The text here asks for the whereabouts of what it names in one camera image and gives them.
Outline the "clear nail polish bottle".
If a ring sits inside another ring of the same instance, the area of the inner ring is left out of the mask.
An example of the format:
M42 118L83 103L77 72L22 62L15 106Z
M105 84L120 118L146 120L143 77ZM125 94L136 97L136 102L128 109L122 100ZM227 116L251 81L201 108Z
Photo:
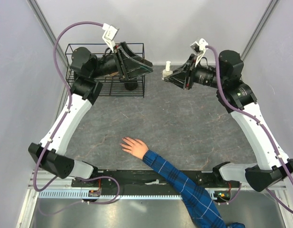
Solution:
M162 80L164 80L166 77L169 77L173 73L172 70L166 71L165 69L162 71Z

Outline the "person's hand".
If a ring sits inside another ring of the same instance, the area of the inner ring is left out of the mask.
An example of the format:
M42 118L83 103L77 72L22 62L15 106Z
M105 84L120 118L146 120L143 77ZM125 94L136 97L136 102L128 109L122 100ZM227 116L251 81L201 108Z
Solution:
M139 139L132 139L130 137L122 138L122 150L131 154L132 156L142 160L146 152L149 150L148 146Z

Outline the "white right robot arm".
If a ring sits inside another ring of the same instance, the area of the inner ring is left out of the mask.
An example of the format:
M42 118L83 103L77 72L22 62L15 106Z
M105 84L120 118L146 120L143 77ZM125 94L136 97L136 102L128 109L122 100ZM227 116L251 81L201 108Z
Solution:
M293 159L271 135L252 89L241 80L244 62L240 54L224 50L218 56L219 69L202 66L201 53L192 54L181 67L172 70L166 61L162 79L181 89L200 84L217 90L218 101L242 129L256 157L256 163L221 163L213 168L212 182L223 187L228 181L246 182L258 192L269 188L293 173Z

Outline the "blue plaid sleeve forearm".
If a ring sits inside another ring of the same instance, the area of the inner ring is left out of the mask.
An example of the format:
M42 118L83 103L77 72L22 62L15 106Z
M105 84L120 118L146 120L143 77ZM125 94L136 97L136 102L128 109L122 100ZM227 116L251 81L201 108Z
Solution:
M192 221L199 228L244 228L242 223L227 225L210 194L157 153L148 150L142 161L160 174L182 197Z

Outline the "white nail polish cap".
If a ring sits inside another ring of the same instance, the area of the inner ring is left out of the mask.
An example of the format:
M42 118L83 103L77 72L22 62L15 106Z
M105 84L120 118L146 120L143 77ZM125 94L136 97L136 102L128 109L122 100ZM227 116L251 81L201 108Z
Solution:
M166 71L170 71L170 67L171 67L171 62L170 61L166 61L165 70Z

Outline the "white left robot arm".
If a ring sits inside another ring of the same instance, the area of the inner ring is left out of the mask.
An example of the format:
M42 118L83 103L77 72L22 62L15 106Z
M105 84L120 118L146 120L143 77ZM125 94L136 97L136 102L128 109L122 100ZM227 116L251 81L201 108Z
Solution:
M98 57L86 47L76 48L69 66L74 81L70 97L48 134L39 142L31 143L28 152L34 162L59 178L79 177L88 187L98 183L98 174L91 164L65 156L70 139L84 115L100 95L104 76L118 76L121 82L130 83L137 77L153 71L152 62L135 54L126 42L121 42L110 53Z

